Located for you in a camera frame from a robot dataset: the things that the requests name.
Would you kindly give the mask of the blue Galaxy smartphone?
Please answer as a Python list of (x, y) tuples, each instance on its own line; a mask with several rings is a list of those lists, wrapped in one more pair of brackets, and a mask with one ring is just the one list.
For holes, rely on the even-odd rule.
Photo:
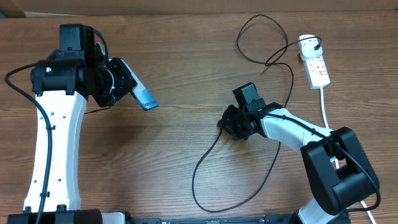
[(133, 70), (129, 67), (129, 65), (122, 59), (123, 64), (130, 71), (133, 79), (137, 82), (137, 85), (131, 90), (131, 95), (136, 99), (138, 104), (144, 111), (154, 109), (158, 107), (158, 102), (154, 99), (154, 97), (150, 94), (144, 84), (140, 81), (140, 79), (136, 76)]

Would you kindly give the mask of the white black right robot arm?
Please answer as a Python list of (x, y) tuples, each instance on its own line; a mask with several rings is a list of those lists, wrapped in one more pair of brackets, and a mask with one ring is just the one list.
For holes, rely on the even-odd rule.
[(292, 115), (278, 103), (267, 104), (253, 83), (235, 90), (237, 105), (229, 105), (218, 126), (234, 140), (260, 134), (279, 141), (302, 156), (313, 198), (289, 218), (289, 223), (350, 223), (353, 205), (376, 195), (377, 175), (356, 134), (350, 128), (321, 128)]

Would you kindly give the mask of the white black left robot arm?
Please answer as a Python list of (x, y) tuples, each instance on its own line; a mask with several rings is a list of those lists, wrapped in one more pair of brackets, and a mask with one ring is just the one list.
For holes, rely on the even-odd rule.
[(37, 142), (30, 188), (21, 214), (9, 223), (125, 223), (123, 213), (81, 208), (78, 187), (79, 138), (86, 105), (94, 98), (101, 110), (126, 94), (139, 102), (146, 89), (121, 58), (109, 58), (99, 32), (82, 24), (62, 24), (60, 45), (46, 59), (30, 64), (37, 108)]

